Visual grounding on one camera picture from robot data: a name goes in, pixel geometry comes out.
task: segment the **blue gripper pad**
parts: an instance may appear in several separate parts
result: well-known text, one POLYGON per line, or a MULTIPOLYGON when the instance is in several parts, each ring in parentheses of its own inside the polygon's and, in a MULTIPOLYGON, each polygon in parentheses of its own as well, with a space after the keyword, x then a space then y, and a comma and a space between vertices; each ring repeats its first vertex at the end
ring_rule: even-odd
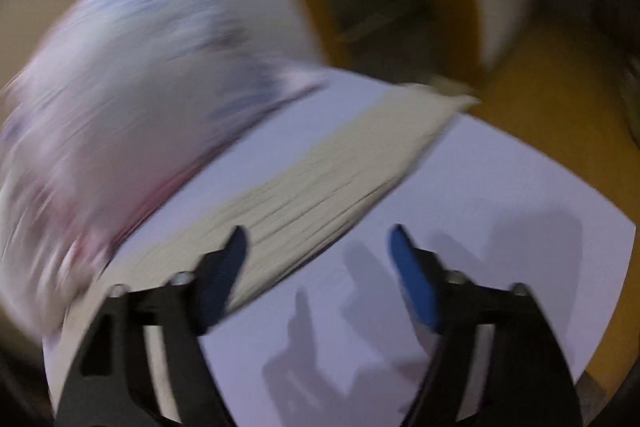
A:
POLYGON ((400 225, 391 231, 389 250, 418 320, 430 330, 436 330, 440 322, 436 288, 427 279, 415 258, 420 250, 414 247, 400 225))

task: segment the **white paper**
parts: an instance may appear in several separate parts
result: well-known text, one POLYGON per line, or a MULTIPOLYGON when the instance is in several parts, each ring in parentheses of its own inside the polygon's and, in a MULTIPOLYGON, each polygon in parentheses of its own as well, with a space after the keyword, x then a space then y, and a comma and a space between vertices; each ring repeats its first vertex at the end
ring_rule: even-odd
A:
POLYGON ((347 236, 202 338, 239 426, 400 425, 436 338, 402 299, 387 251, 396 223, 479 284, 528 283, 574 378, 615 309, 635 235, 570 172, 460 117, 347 236))

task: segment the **metal screw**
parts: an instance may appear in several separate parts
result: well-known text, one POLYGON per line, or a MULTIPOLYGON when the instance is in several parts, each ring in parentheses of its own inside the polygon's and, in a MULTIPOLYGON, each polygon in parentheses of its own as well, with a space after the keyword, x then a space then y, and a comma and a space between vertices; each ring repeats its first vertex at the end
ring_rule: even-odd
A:
POLYGON ((193 272, 178 272, 171 277, 173 286, 187 286, 195 279, 193 272))
POLYGON ((115 284, 109 289, 109 296, 111 298, 117 299, 118 297, 122 297, 131 291, 130 286, 126 284, 115 284))
POLYGON ((461 285, 468 282, 468 278, 465 274, 458 270, 450 270, 447 272, 447 282, 451 284, 461 285))
POLYGON ((529 288, 526 284, 518 282, 513 285, 511 292, 513 292, 514 295, 526 297, 527 295, 529 295, 529 288))

